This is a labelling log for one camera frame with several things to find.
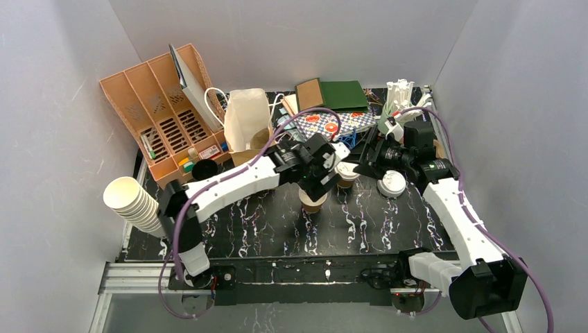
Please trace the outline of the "brown paper coffee cup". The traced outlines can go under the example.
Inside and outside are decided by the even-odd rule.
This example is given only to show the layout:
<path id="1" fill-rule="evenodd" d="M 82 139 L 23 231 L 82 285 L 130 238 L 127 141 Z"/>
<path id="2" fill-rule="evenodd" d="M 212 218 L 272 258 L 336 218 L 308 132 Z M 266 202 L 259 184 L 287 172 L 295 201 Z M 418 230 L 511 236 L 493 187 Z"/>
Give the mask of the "brown paper coffee cup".
<path id="1" fill-rule="evenodd" d="M 308 212 L 309 214 L 313 214 L 316 212 L 319 212 L 322 205 L 324 204 L 324 202 L 326 201 L 328 194 L 325 194 L 323 196 L 321 196 L 319 199 L 317 200 L 312 200 L 308 194 L 302 190 L 299 189 L 298 191 L 298 195 L 299 195 L 299 199 L 301 201 L 302 204 L 302 208 Z"/>

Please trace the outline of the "stack of pulp cup carriers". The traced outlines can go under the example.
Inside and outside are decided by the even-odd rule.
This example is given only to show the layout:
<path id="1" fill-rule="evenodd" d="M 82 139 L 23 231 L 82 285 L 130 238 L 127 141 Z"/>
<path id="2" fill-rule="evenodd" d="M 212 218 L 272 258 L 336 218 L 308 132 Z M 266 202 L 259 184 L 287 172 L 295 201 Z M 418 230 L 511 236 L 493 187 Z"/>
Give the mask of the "stack of pulp cup carriers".
<path id="1" fill-rule="evenodd" d="M 443 145 L 437 139 L 433 140 L 433 145 L 435 147 L 435 156 L 438 159 L 447 158 L 447 154 L 445 152 Z"/>

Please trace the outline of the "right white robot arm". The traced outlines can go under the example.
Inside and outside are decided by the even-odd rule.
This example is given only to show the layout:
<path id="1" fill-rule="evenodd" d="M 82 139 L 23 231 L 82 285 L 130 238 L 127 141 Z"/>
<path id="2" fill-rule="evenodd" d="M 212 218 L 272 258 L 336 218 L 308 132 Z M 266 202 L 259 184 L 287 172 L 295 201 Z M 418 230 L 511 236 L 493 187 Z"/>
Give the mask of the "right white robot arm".
<path id="1" fill-rule="evenodd" d="M 447 158 L 437 157 L 434 138 L 432 127 L 420 121 L 405 125 L 402 142 L 391 130 L 382 134 L 373 126 L 355 161 L 355 172 L 382 184 L 398 172 L 415 185 L 437 214 L 460 261 L 450 264 L 425 248 L 404 250 L 398 254 L 395 277 L 439 289 L 466 320 L 514 311 L 528 278 L 523 264 L 484 235 L 482 223 L 459 190 L 459 171 Z"/>

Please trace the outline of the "kraft paper takeout bag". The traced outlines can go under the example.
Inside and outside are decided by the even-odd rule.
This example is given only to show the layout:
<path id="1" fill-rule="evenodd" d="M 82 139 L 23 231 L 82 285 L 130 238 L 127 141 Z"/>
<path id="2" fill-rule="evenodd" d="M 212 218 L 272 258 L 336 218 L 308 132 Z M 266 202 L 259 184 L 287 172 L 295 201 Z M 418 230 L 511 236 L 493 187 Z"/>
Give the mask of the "kraft paper takeout bag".
<path id="1" fill-rule="evenodd" d="M 221 120 L 228 152 L 238 167 L 250 162 L 266 144 L 273 145 L 273 114 L 265 90 L 236 89 L 223 95 L 226 102 Z"/>

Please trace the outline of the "single white cup lid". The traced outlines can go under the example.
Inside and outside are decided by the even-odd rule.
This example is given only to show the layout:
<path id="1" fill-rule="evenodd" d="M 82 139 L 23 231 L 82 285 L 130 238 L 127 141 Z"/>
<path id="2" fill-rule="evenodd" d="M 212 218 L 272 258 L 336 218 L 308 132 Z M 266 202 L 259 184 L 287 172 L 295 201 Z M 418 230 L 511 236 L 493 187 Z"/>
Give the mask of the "single white cup lid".
<path id="1" fill-rule="evenodd" d="M 336 165 L 335 170 L 342 180 L 353 182 L 359 177 L 359 174 L 353 172 L 353 169 L 356 166 L 357 164 L 350 162 L 340 162 Z"/>

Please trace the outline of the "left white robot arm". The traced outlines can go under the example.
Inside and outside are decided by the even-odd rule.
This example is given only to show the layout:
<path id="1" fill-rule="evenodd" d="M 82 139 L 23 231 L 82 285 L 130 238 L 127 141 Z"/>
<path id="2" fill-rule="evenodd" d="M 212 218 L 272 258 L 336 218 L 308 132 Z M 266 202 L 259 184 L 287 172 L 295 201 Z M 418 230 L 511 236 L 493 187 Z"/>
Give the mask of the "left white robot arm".
<path id="1" fill-rule="evenodd" d="M 296 183 L 312 201 L 320 200 L 340 180 L 336 165 L 350 154 L 342 142 L 314 134 L 305 142 L 286 140 L 252 160 L 205 180 L 168 183 L 158 200 L 157 217 L 170 243 L 180 280 L 210 267 L 201 223 L 217 211 L 260 191 Z"/>

